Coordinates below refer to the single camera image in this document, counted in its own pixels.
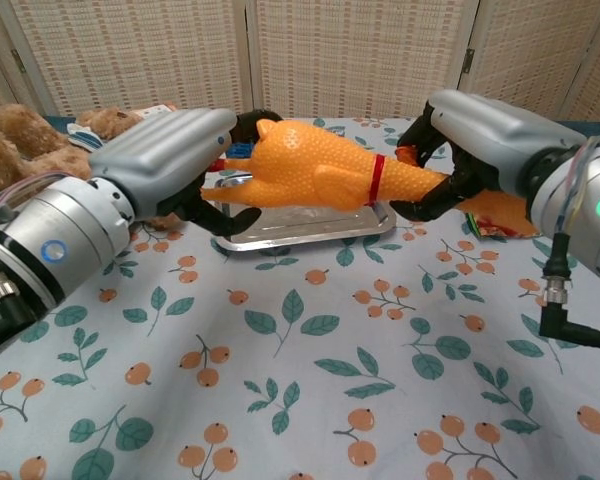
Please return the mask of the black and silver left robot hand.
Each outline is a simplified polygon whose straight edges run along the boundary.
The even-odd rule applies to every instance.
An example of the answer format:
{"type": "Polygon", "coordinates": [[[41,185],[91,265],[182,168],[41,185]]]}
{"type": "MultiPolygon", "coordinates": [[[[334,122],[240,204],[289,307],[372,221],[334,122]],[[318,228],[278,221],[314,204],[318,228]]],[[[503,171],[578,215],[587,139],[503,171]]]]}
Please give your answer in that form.
{"type": "Polygon", "coordinates": [[[94,189],[109,183],[128,200],[138,221],[176,215],[216,236],[249,229],[261,210],[231,217],[201,196],[212,164],[235,143],[255,143],[260,120],[279,122],[270,110],[237,114],[226,108],[182,109],[145,119],[89,156],[94,189]]]}

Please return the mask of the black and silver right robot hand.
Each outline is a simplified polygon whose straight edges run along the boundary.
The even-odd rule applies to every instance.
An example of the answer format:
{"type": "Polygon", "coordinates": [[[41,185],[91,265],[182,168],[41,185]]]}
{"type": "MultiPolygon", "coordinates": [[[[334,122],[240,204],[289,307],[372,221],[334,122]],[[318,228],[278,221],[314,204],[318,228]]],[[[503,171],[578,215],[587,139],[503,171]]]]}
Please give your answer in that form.
{"type": "Polygon", "coordinates": [[[540,178],[569,160],[585,136],[528,110],[458,90],[432,94],[398,141],[423,167],[440,146],[452,149],[452,173],[414,201],[390,202],[405,219],[428,222],[451,210],[524,217],[540,178]]]}

